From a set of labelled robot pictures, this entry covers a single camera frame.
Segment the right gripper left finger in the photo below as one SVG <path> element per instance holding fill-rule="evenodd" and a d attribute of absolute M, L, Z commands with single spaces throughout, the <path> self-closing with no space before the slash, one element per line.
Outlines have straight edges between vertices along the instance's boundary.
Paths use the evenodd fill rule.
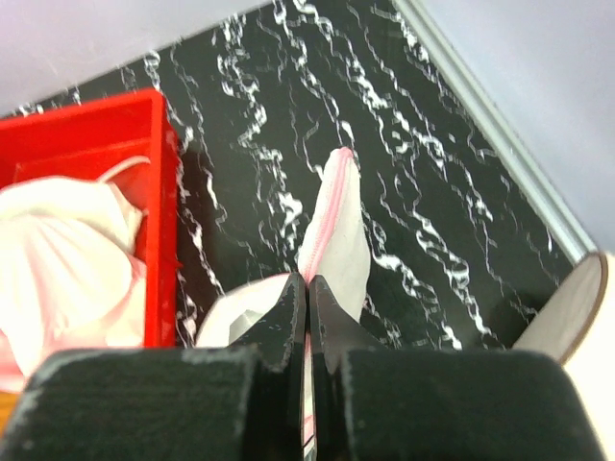
<path fill-rule="evenodd" d="M 223 349 L 73 350 L 35 371 L 5 460 L 299 460 L 306 287 Z"/>

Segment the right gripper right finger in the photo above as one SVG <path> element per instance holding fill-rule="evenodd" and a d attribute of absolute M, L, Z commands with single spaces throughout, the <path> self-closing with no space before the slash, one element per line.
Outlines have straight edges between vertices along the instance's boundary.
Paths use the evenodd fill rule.
<path fill-rule="evenodd" d="M 390 350 L 308 289 L 320 460 L 602 460 L 571 379 L 535 352 Z"/>

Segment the white pink mesh laundry bag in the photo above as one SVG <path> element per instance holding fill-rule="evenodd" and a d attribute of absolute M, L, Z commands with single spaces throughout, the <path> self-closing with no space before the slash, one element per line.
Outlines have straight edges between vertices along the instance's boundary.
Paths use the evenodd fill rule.
<path fill-rule="evenodd" d="M 346 356 L 378 342 L 358 321 L 370 256 L 348 148 L 325 165 L 298 264 L 219 297 L 200 328 L 204 442 L 217 453 L 297 459 L 306 442 L 338 449 L 351 431 Z"/>

